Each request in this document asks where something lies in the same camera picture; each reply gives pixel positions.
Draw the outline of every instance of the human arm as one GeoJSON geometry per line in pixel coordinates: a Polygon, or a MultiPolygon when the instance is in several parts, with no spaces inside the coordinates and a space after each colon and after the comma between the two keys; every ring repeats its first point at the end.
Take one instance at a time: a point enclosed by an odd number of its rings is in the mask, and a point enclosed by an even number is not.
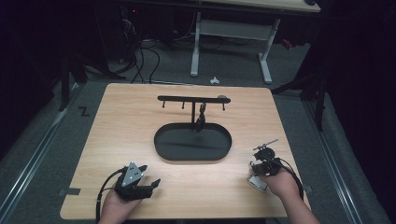
{"type": "Polygon", "coordinates": [[[111,189],[105,198],[99,224],[121,224],[141,202],[142,200],[125,202],[111,189]]]}
{"type": "Polygon", "coordinates": [[[264,181],[270,190],[282,201],[291,224],[320,223],[300,198],[298,186],[287,170],[281,168],[277,175],[261,175],[260,179],[264,181]]]}

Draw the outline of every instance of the human hand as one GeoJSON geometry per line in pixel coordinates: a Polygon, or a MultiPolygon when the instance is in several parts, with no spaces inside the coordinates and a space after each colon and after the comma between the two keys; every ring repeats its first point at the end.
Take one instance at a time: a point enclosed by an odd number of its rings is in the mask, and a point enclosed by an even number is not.
{"type": "Polygon", "coordinates": [[[276,175],[261,175],[260,179],[264,181],[270,190],[280,199],[290,196],[300,197],[295,180],[285,168],[281,168],[276,175]]]}
{"type": "Polygon", "coordinates": [[[114,189],[111,189],[105,198],[99,223],[119,224],[124,222],[142,201],[140,199],[125,202],[114,189]]]}

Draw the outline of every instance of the gray carpet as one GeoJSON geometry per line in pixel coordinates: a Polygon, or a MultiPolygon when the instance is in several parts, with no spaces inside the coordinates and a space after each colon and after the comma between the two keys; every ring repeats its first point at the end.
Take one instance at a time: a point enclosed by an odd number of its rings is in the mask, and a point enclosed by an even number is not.
{"type": "MultiPolygon", "coordinates": [[[[230,53],[223,49],[216,51],[203,49],[200,74],[198,77],[190,77],[191,47],[169,48],[158,45],[153,49],[160,54],[161,61],[152,79],[156,82],[211,85],[209,80],[217,77],[220,86],[274,89],[293,80],[308,48],[304,46],[286,50],[282,46],[274,45],[268,58],[274,82],[268,86],[263,83],[256,55],[243,52],[230,53]]],[[[148,82],[149,74],[157,63],[157,57],[148,50],[143,50],[143,52],[145,64],[141,73],[148,82]]],[[[113,69],[120,67],[116,63],[110,65],[113,69]]],[[[130,82],[135,72],[134,68],[124,73],[123,75],[127,77],[125,82],[130,82]]],[[[70,184],[95,113],[109,82],[116,82],[116,80],[90,76],[88,83],[79,88],[80,92],[68,107],[67,113],[49,144],[47,154],[9,217],[8,223],[93,223],[93,220],[62,220],[59,213],[64,196],[60,195],[60,192],[62,189],[67,189],[70,184]],[[85,114],[89,116],[81,115],[81,107],[86,107],[85,114]]],[[[59,86],[54,91],[57,97],[32,120],[14,148],[0,163],[0,179],[2,180],[0,202],[7,197],[17,177],[22,173],[23,167],[34,154],[42,136],[57,116],[57,109],[60,106],[59,86]]],[[[306,106],[300,101],[296,91],[287,91],[274,97],[304,186],[312,189],[307,196],[313,212],[322,223],[349,223],[326,165],[321,150],[322,143],[315,126],[312,125],[312,118],[307,113],[306,106]]],[[[354,159],[328,98],[323,125],[323,134],[352,192],[362,223],[389,223],[359,164],[354,159]]],[[[279,220],[282,223],[288,223],[285,218],[279,220]]],[[[276,222],[268,219],[267,223],[276,222]]]]}

